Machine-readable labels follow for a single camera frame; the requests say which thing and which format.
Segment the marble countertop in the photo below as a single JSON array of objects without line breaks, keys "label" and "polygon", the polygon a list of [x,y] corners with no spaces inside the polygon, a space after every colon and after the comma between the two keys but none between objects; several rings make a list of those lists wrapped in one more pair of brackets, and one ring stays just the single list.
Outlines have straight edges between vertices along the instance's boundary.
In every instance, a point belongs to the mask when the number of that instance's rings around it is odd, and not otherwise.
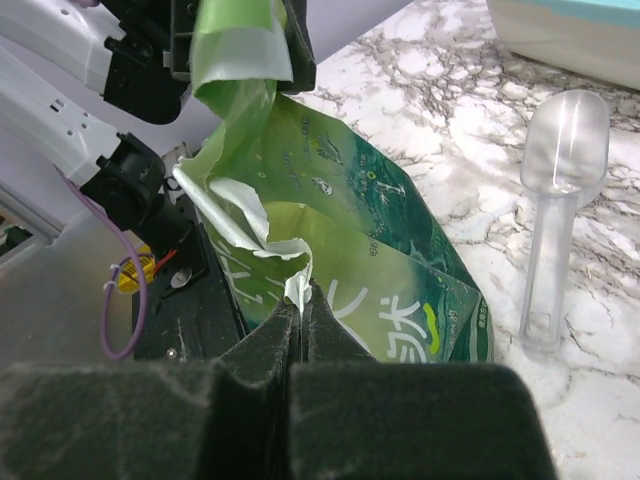
[{"label": "marble countertop", "polygon": [[[640,94],[510,54],[483,0],[416,2],[318,68],[298,98],[405,168],[491,306],[496,360],[529,386],[564,479],[640,478]],[[518,340],[534,206],[526,126],[571,88],[611,108],[609,178],[574,225],[559,352]]]}]

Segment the transparent scoop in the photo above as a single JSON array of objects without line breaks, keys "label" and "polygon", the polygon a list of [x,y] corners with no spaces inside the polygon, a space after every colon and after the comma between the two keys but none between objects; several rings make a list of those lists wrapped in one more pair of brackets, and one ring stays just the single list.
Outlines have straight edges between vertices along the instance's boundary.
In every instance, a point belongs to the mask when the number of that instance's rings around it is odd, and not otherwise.
[{"label": "transparent scoop", "polygon": [[560,346],[573,220],[602,190],[608,151],[608,109],[594,93],[555,95],[531,119],[520,172],[537,206],[520,324],[527,347]]}]

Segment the open bag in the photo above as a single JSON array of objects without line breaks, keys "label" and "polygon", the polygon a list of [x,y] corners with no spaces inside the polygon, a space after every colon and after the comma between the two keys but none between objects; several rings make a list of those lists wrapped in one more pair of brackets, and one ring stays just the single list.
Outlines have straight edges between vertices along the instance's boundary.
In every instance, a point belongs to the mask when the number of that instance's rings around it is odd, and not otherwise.
[{"label": "open bag", "polygon": [[191,47],[195,96],[223,122],[174,177],[246,322],[283,295],[305,308],[313,277],[380,361],[491,361],[487,303],[411,179],[339,120],[277,93],[294,79],[290,13],[280,0],[201,0]]}]

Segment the black base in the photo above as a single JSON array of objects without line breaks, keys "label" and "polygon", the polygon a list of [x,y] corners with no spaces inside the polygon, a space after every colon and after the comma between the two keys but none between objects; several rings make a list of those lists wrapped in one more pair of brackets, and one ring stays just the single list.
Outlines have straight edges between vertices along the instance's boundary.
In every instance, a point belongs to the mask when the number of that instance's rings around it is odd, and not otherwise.
[{"label": "black base", "polygon": [[[247,334],[207,234],[196,222],[193,204],[183,195],[177,206],[197,227],[149,286],[149,309],[134,350],[136,360],[217,358]],[[191,271],[189,282],[172,288],[172,277],[185,269]],[[136,295],[134,328],[137,315]]]}]

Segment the white container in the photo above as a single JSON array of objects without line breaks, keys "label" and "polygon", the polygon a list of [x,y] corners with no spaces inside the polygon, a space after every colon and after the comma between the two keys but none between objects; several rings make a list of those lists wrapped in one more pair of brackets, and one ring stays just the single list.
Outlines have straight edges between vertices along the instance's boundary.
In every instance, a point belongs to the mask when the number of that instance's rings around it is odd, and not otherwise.
[{"label": "white container", "polygon": [[640,90],[640,0],[487,0],[512,52]]}]

